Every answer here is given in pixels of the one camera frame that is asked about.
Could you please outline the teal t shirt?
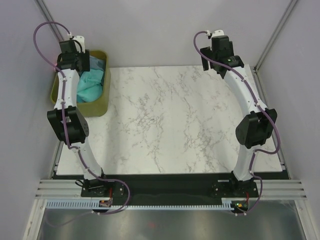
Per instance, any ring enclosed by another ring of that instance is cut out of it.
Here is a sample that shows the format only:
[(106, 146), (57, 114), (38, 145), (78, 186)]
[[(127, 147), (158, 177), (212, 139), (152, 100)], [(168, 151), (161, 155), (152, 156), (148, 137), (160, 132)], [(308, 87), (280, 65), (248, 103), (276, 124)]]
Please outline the teal t shirt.
[(79, 79), (76, 92), (78, 103), (91, 103), (96, 101), (103, 92), (102, 80), (104, 72), (100, 69), (84, 71)]

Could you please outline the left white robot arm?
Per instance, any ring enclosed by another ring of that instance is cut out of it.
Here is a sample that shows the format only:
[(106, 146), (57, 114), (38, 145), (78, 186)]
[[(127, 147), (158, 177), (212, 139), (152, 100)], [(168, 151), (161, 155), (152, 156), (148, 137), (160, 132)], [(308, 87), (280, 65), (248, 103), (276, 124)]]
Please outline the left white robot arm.
[(80, 73), (90, 70), (90, 53), (85, 48), (83, 36), (71, 36), (59, 43), (61, 53), (56, 69), (58, 94), (53, 110), (47, 112), (47, 119), (59, 141), (74, 152), (81, 163), (83, 180), (76, 180), (82, 188), (82, 195), (106, 196), (110, 191), (108, 182), (102, 180), (104, 172), (96, 161), (89, 144), (89, 126), (77, 107), (77, 86)]

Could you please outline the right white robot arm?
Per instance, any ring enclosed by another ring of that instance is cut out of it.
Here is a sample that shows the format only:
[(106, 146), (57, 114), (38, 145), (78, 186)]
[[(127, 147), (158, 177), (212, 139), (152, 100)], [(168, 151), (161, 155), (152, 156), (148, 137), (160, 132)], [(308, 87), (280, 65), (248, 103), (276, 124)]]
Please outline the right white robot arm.
[(221, 76), (235, 95), (243, 115), (242, 121), (235, 129), (240, 145), (237, 162), (228, 182), (221, 184), (223, 190), (240, 197), (256, 187), (256, 153), (264, 152), (261, 147), (276, 130), (278, 114), (258, 98), (256, 90), (249, 83), (245, 64), (234, 54), (233, 42), (229, 37), (222, 30), (207, 30), (203, 34), (211, 41), (210, 46), (196, 49), (201, 56), (203, 70), (212, 69)]

